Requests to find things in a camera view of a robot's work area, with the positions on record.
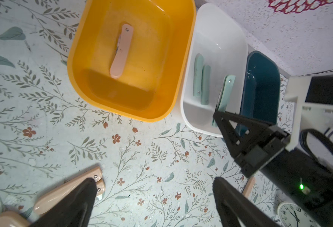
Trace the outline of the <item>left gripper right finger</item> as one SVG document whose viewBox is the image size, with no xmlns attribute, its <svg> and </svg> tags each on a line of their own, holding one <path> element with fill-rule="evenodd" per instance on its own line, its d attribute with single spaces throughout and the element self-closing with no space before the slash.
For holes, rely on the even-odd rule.
<svg viewBox="0 0 333 227">
<path fill-rule="evenodd" d="M 223 227 L 278 227 L 279 225 L 261 212 L 227 180 L 214 179 L 213 195 Z"/>
</svg>

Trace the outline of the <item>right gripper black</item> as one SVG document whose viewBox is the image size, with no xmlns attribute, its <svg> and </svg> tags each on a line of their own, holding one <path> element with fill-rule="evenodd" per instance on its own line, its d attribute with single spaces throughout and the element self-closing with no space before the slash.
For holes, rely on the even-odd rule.
<svg viewBox="0 0 333 227">
<path fill-rule="evenodd" d="M 232 158 L 247 178 L 263 169 L 290 139 L 290 134 L 271 122 L 230 112 L 213 115 Z"/>
</svg>

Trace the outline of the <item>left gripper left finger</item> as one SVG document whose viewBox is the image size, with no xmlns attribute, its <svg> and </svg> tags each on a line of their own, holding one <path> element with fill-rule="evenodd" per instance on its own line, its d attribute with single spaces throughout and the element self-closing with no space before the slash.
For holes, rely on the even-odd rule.
<svg viewBox="0 0 333 227">
<path fill-rule="evenodd" d="M 96 194 L 95 181 L 87 178 L 31 226 L 86 227 L 89 224 Z"/>
</svg>

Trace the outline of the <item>mint fruit knife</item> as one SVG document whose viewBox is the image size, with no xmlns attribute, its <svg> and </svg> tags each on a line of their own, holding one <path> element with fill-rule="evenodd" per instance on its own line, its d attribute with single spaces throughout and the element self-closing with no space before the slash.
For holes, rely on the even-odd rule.
<svg viewBox="0 0 333 227">
<path fill-rule="evenodd" d="M 202 70 L 204 65 L 204 57 L 197 54 L 194 61 L 194 83 L 193 83 L 193 96 L 201 96 L 202 85 Z"/>
<path fill-rule="evenodd" d="M 223 85 L 218 97 L 215 112 L 225 112 L 230 101 L 235 75 L 227 75 L 223 80 Z"/>
<path fill-rule="evenodd" d="M 201 85 L 201 104 L 206 106 L 210 100 L 210 76 L 211 66 L 205 65 L 202 70 L 202 85 Z"/>
</svg>

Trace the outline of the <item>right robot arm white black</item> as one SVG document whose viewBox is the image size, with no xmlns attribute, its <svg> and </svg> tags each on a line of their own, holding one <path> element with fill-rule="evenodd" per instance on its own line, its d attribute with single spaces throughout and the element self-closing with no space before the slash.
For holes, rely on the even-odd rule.
<svg viewBox="0 0 333 227">
<path fill-rule="evenodd" d="M 278 126 L 229 112 L 213 116 L 245 177 L 262 172 L 322 227 L 333 227 L 333 171 L 298 148 Z"/>
</svg>

